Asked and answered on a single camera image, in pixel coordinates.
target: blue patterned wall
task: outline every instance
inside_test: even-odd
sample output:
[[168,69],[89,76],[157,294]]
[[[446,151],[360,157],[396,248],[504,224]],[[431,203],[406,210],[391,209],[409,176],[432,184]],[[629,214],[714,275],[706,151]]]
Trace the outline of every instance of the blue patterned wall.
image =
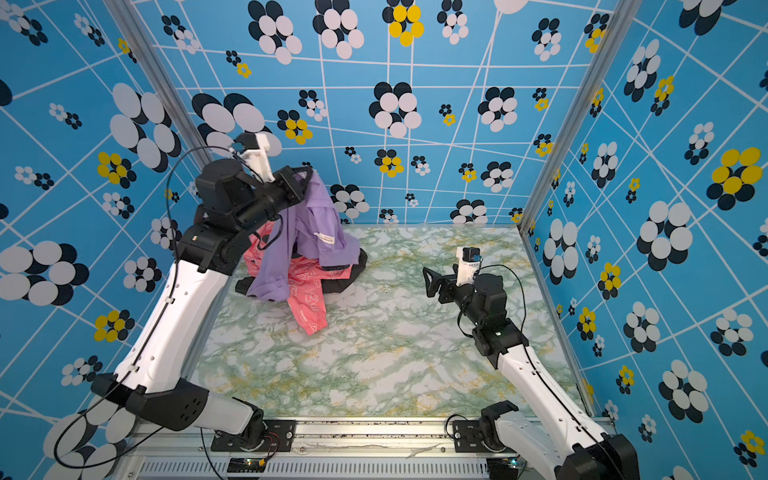
[[527,232],[643,478],[768,476],[766,27],[645,0]]
[[274,167],[312,164],[344,223],[511,223],[616,3],[134,7],[205,141],[268,132]]
[[[167,162],[182,145],[100,0],[0,0],[0,20],[0,478],[77,478],[53,441],[157,300],[177,235]],[[180,166],[167,192],[181,229],[196,172]],[[59,451],[108,460],[132,420],[104,402]]]

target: yellow flower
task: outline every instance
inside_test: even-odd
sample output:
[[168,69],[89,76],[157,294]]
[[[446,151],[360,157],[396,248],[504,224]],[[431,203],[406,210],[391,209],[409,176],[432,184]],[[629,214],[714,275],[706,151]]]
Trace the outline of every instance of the yellow flower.
[[[744,184],[755,184],[763,177],[763,168],[760,165],[755,165],[760,156],[760,149],[755,147],[747,148],[741,153],[735,148],[728,150],[720,160],[723,166],[712,172],[712,181],[716,184],[723,184],[725,193],[732,195],[741,190]],[[741,175],[734,173],[737,169],[732,167],[735,167],[736,163],[746,167],[741,171]]]
[[626,365],[621,367],[621,370],[619,370],[619,375],[621,376],[621,382],[623,384],[626,386],[634,385],[634,372],[627,368]]
[[584,46],[589,48],[589,53],[598,51],[598,48],[600,48],[600,40],[603,38],[603,35],[605,35],[605,32],[602,28],[596,28],[592,31],[586,43],[584,43]]
[[667,100],[667,97],[672,95],[672,92],[674,91],[673,81],[674,75],[659,80],[659,88],[656,89],[656,98],[658,98],[659,101],[665,101]]
[[543,157],[546,154],[552,152],[553,146],[554,146],[554,143],[552,142],[549,142],[549,143],[541,142],[538,145],[538,148],[536,149],[536,153],[538,154],[539,157]]
[[603,102],[603,99],[605,98],[605,95],[603,94],[603,88],[600,87],[598,92],[594,94],[594,99],[592,100],[592,104],[597,107],[599,104]]
[[[404,5],[397,5],[392,10],[392,16],[394,21],[389,24],[389,34],[393,38],[399,38],[403,47],[410,47],[414,38],[424,35],[424,24],[419,21],[422,17],[422,10],[417,5],[411,5],[408,8]],[[406,19],[411,24],[410,31],[403,29],[403,25],[408,26],[408,23],[405,23]]]
[[118,38],[118,48],[121,49],[126,55],[128,55],[128,53],[131,51],[131,49],[128,48],[128,43],[122,38]]
[[621,288],[621,278],[619,278],[619,275],[621,275],[621,268],[618,265],[606,263],[605,270],[600,272],[600,280],[605,285],[604,289],[610,292],[614,288]]
[[242,76],[243,78],[248,78],[251,74],[250,68],[248,68],[247,63],[239,63],[237,64],[237,74]]
[[596,319],[597,316],[587,307],[584,307],[584,309],[581,311],[581,315],[578,316],[579,323],[584,325],[583,330],[585,333],[594,333],[598,331],[598,325],[595,321]]
[[592,385],[590,385],[590,384],[589,384],[589,382],[587,381],[587,379],[581,379],[581,381],[582,381],[582,382],[584,382],[584,387],[586,387],[586,389],[587,389],[587,393],[588,393],[590,396],[593,396],[593,395],[594,395],[594,387],[593,387]]
[[741,436],[741,441],[746,445],[746,449],[750,452],[758,455],[766,454],[765,441],[750,430],[744,432],[744,435]]

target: pink pants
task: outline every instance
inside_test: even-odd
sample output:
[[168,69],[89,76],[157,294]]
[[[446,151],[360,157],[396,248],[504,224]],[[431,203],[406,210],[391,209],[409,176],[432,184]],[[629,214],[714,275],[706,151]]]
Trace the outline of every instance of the pink pants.
[[[264,237],[272,232],[274,223],[268,222],[259,229],[259,235]],[[243,255],[251,276],[258,276],[261,268],[262,250],[257,249],[258,239],[250,236],[251,246]],[[326,304],[323,300],[323,286],[320,280],[349,278],[352,266],[344,270],[325,271],[317,259],[305,257],[294,258],[288,269],[288,284],[290,296],[288,305],[293,317],[308,335],[328,326],[326,320]]]

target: green marble surface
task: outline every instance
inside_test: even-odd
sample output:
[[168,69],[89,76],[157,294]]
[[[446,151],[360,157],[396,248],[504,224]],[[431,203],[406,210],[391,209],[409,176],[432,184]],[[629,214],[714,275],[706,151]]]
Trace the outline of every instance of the green marble surface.
[[[534,415],[518,390],[456,327],[458,307],[424,291],[422,268],[450,273],[458,246],[480,247],[483,263],[503,263],[525,287],[525,334],[541,361],[581,405],[522,239],[512,228],[349,227],[368,266],[343,293],[325,295],[328,328],[308,336],[286,302],[227,294],[193,381],[273,415],[479,415],[509,399]],[[509,318],[522,298],[505,269]],[[247,276],[243,263],[235,278]],[[464,319],[463,328],[471,323]]]

